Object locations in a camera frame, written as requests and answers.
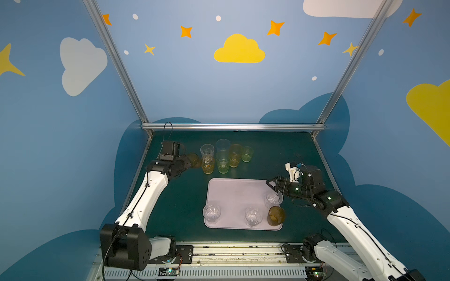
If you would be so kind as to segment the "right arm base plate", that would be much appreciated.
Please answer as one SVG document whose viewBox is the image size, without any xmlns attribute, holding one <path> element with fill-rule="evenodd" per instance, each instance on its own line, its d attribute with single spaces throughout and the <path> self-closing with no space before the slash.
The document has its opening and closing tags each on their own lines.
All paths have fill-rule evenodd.
<svg viewBox="0 0 450 281">
<path fill-rule="evenodd" d="M 287 263 L 322 263 L 311 245 L 282 244 L 282 253 Z"/>
</svg>

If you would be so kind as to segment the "dark amber textured glass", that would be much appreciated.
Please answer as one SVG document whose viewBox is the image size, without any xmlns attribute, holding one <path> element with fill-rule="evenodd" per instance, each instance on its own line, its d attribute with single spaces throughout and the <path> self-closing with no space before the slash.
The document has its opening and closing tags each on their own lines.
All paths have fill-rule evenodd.
<svg viewBox="0 0 450 281">
<path fill-rule="evenodd" d="M 270 226 L 279 226 L 286 219 L 286 213 L 280 206 L 272 206 L 268 211 L 267 222 Z"/>
<path fill-rule="evenodd" d="M 202 161 L 200 159 L 200 157 L 196 154 L 196 153 L 189 153 L 187 155 L 190 163 L 191 163 L 191 168 L 192 169 L 197 169 L 201 167 Z"/>
</svg>

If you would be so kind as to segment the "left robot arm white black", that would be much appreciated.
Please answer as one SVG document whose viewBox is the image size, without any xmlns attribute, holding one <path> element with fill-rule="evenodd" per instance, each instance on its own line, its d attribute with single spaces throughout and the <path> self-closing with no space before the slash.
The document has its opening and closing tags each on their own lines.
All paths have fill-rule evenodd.
<svg viewBox="0 0 450 281">
<path fill-rule="evenodd" d="M 147 166 L 143 183 L 128 207 L 115 223 L 105 224 L 100 231 L 104 266 L 142 271 L 152 262 L 170 262 L 176 258 L 174 238 L 149 239 L 145 232 L 156 202 L 169 181 L 191 166 L 186 155 L 169 161 L 155 160 Z"/>
</svg>

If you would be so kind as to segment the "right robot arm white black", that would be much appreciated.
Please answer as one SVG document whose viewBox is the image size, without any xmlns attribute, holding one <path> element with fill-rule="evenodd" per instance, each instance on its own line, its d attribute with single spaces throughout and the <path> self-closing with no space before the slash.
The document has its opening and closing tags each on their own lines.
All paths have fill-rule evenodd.
<svg viewBox="0 0 450 281">
<path fill-rule="evenodd" d="M 336 190 L 328 190 L 316 166 L 286 164 L 288 177 L 266 181 L 274 192 L 308 202 L 347 240 L 358 254 L 356 261 L 321 234 L 304 239 L 301 256 L 307 263 L 323 262 L 349 281 L 423 281 L 417 269 L 407 269 L 364 226 L 348 201 Z"/>
</svg>

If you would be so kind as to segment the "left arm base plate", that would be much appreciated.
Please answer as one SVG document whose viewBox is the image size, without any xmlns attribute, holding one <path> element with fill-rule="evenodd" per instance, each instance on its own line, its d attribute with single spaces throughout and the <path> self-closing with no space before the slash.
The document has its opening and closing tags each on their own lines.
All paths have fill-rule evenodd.
<svg viewBox="0 0 450 281">
<path fill-rule="evenodd" d="M 149 264 L 166 264 L 166 265 L 178 265 L 181 263 L 191 264 L 193 260 L 193 245 L 177 245 L 174 251 L 171 251 L 166 256 L 159 256 L 151 259 Z"/>
</svg>

